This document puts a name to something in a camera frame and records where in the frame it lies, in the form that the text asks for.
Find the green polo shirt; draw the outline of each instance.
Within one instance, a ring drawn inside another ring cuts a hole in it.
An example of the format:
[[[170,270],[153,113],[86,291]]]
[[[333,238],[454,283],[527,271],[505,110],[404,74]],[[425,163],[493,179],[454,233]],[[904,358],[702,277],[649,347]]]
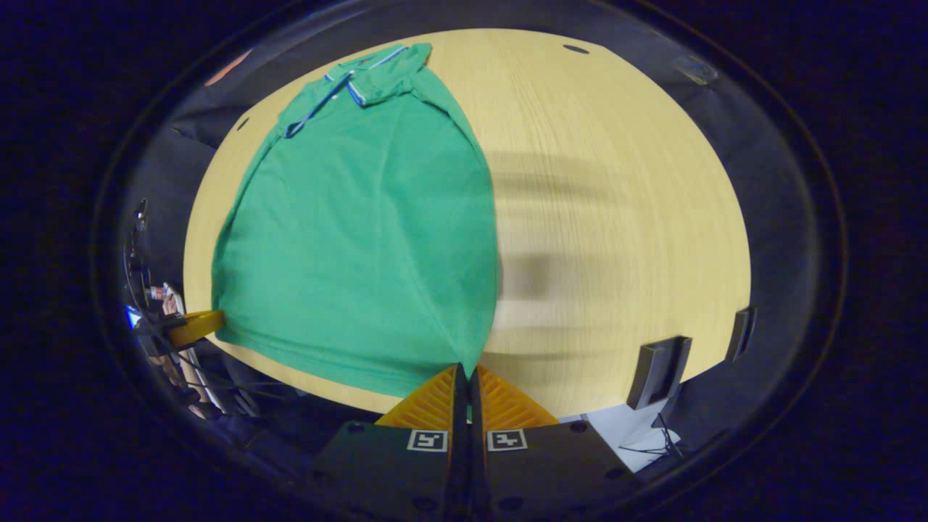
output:
[[[431,50],[337,65],[280,113],[215,246],[219,339],[398,397],[473,371],[496,307],[493,189]]]

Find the shirt collar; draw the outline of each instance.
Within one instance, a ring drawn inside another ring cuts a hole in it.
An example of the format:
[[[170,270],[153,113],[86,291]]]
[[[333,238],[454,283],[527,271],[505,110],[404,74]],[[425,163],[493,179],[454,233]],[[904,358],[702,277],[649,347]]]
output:
[[[409,92],[412,88],[410,77],[425,65],[431,52],[431,44],[391,46],[374,54],[340,63],[326,74],[326,78],[338,82],[346,74],[351,74],[348,90],[355,103],[366,107]]]

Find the wooden table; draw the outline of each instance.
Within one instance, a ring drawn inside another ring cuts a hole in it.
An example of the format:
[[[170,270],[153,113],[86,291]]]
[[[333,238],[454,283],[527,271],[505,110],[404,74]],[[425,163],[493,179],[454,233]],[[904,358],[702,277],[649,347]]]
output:
[[[603,47],[552,34],[479,29],[400,42],[432,44],[428,67],[458,100],[492,173],[502,277],[483,365],[566,416],[624,403],[643,344],[692,337],[684,380],[725,357],[735,312],[750,299],[741,209],[709,143],[660,87]],[[303,85],[334,63],[242,114],[216,152],[187,229],[189,309],[210,308],[213,247],[251,157]],[[401,399],[211,340],[320,397],[381,412]]]

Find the dark background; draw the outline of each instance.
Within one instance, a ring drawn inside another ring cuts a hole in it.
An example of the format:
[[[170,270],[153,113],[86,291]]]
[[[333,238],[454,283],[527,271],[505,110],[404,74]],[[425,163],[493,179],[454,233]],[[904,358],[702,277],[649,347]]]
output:
[[[122,384],[93,319],[98,184],[136,116],[178,73],[273,5],[11,2],[3,118],[4,519],[277,516],[244,479],[189,456]],[[838,180],[850,239],[844,318],[820,377],[747,454],[658,517],[923,515],[925,13],[915,3],[654,4],[759,72]],[[22,263],[10,263],[26,254]]]

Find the orange object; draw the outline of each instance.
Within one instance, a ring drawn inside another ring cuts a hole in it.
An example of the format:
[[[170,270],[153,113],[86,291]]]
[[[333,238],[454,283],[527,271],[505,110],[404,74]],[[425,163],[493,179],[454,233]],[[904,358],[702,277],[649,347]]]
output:
[[[226,324],[226,316],[222,310],[186,314],[184,319],[187,320],[187,324],[168,331],[171,344],[177,347],[189,345]]]
[[[473,377],[480,379],[480,418],[484,438],[487,431],[560,424],[537,402],[482,365],[477,365]]]
[[[455,372],[458,365],[435,375],[374,423],[397,428],[452,431]]]

